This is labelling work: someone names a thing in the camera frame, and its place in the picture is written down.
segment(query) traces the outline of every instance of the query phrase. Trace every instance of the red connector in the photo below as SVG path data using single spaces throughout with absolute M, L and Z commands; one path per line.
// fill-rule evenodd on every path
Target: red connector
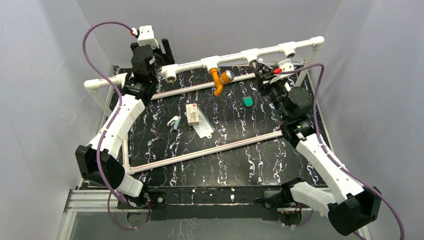
M 279 74 L 280 72 L 282 72 L 283 70 L 281 68 L 276 68 L 273 72 L 274 74 Z

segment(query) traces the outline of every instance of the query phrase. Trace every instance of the white wall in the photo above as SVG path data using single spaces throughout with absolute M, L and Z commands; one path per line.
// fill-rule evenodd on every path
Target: white wall
M 77 0 L 91 25 L 110 19 L 137 28 L 152 25 L 157 40 L 169 39 L 180 64 L 320 36 L 340 1 Z M 109 29 L 95 31 L 106 55 L 113 65 L 131 67 L 127 40 Z M 299 51 L 295 60 L 307 54 Z
M 394 204 L 409 240 L 424 235 L 423 10 L 423 1 L 344 0 L 318 57 L 335 152 Z M 375 240 L 399 239 L 384 204 L 370 231 Z
M 83 87 L 98 78 L 82 54 L 90 26 L 74 0 L 0 6 L 0 238 L 53 240 L 79 178 L 75 149 L 100 113 Z M 88 52 L 112 73 L 95 36 Z

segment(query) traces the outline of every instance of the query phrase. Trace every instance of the white box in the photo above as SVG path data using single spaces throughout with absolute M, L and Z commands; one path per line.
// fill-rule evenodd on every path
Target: white box
M 196 103 L 186 104 L 185 109 L 187 111 L 188 125 L 199 125 L 198 105 Z

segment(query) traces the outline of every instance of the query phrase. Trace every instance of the green object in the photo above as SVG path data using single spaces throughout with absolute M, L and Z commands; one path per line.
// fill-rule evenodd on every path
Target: green object
M 251 96 L 245 96 L 243 97 L 243 104 L 245 107 L 251 107 L 253 106 L 253 99 Z

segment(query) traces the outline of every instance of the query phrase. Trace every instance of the white bracket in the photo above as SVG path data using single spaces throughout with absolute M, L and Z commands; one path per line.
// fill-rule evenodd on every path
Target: white bracket
M 149 45 L 152 49 L 159 48 L 158 41 L 155 39 L 152 25 L 141 26 L 138 33 L 137 43 L 139 46 Z
M 336 202 L 333 194 L 313 187 L 304 181 L 295 184 L 290 188 L 290 192 L 295 202 L 308 205 L 326 217 L 329 215 L 328 204 Z
M 283 71 L 283 72 L 288 72 L 288 71 L 293 71 L 295 70 L 295 66 L 293 66 L 292 64 L 292 60 L 290 58 L 286 58 L 282 61 L 277 62 L 278 67 Z M 293 75 L 294 73 L 290 73 L 290 74 L 279 74 L 278 76 L 274 77 L 271 82 L 269 82 L 270 84 L 277 82 L 278 80 L 287 78 L 288 76 Z

